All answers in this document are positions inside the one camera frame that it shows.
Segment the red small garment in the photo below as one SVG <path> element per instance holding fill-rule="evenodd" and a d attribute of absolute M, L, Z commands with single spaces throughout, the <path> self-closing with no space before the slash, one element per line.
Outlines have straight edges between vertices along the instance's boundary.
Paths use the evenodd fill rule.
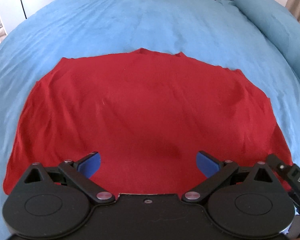
<path fill-rule="evenodd" d="M 3 189 L 32 163 L 98 152 L 92 180 L 113 194 L 182 194 L 204 180 L 199 151 L 241 166 L 272 153 L 292 163 L 270 99 L 238 69 L 143 48 L 63 58 L 25 102 Z"/>

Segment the blue rolled duvet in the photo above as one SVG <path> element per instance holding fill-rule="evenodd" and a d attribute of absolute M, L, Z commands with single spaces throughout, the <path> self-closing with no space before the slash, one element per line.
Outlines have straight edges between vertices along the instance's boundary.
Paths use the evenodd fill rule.
<path fill-rule="evenodd" d="M 234 0 L 234 4 L 272 42 L 300 79 L 300 23 L 275 0 Z"/>

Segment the blue bed sheet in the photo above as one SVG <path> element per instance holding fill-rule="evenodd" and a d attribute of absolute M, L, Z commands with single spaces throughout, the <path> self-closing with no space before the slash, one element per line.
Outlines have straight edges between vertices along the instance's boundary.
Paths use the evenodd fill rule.
<path fill-rule="evenodd" d="M 21 110 L 32 87 L 63 58 L 139 48 L 185 55 L 245 76 L 270 98 L 300 166 L 300 79 L 280 51 L 229 0 L 55 0 L 0 45 L 0 239 L 2 189 Z"/>

